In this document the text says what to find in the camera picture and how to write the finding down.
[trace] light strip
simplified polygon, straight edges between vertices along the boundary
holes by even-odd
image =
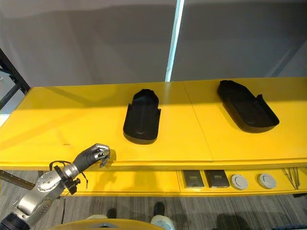
[[[180,30],[180,23],[181,23],[183,5],[184,5],[184,0],[177,0],[176,12],[175,12],[175,18],[174,18],[174,25],[173,25],[173,32],[172,32],[172,40],[171,40],[171,46],[170,46],[170,49],[169,49],[168,63],[167,63],[167,68],[166,68],[166,76],[165,76],[166,82],[171,81],[172,70],[173,70],[174,59],[175,59],[175,53],[176,53],[176,47],[177,47],[177,41],[178,41],[178,35],[179,35],[179,30]]]

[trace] black tray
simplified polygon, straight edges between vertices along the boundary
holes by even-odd
[[[223,80],[217,89],[224,107],[240,129],[261,133],[274,128],[279,119],[264,101],[262,94],[255,97],[245,86]]]
[[[161,109],[154,91],[142,89],[128,105],[124,136],[136,144],[151,144],[158,136]]]

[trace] robotic arm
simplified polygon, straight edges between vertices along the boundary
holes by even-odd
[[[43,174],[17,204],[11,213],[0,223],[0,230],[29,230],[49,210],[52,202],[62,194],[65,188],[71,194],[77,191],[80,180],[73,180],[98,160],[104,166],[110,158],[110,149],[107,145],[95,144],[81,152],[72,164],[63,169],[55,166],[55,170]]]

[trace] black shoe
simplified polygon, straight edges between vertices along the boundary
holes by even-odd
[[[164,216],[164,213],[165,213],[164,204],[162,202],[155,203],[153,211],[154,211],[153,216],[156,216],[156,215]]]
[[[111,208],[107,211],[106,216],[109,219],[116,219],[116,209],[115,208]]]

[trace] yellow surface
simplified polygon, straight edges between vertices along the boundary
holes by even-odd
[[[284,175],[282,169],[266,170],[226,170],[228,180],[233,174],[240,174],[248,181],[245,190],[228,188],[209,188],[204,174],[204,188],[186,188],[182,171],[104,171],[86,172],[89,179],[88,189],[82,176],[78,192],[74,196],[245,196],[245,195],[273,195],[307,192],[307,168],[299,169],[300,187],[295,190]],[[258,182],[261,173],[268,173],[277,182],[274,189],[265,189]]]
[[[117,230],[163,230],[150,223],[132,219],[85,219],[57,225],[47,230],[95,230],[100,229],[105,223],[116,226],[111,229]]]
[[[137,145],[123,136],[128,103],[143,88],[159,97],[158,139]],[[212,161],[181,82],[33,88],[0,129],[0,166],[46,167],[73,161],[94,143],[113,150],[112,163]]]
[[[280,120],[272,130],[258,134],[244,132],[234,123],[216,93],[219,81],[184,83],[214,161],[306,162],[307,78],[235,79],[255,96],[262,93]]]
[[[307,78],[235,81],[263,94],[277,127],[241,131],[217,95],[219,80],[32,88],[0,128],[0,167],[47,169],[97,142],[112,149],[107,170],[307,166]],[[162,109],[150,145],[133,144],[122,131],[127,105],[143,88],[155,91]]]

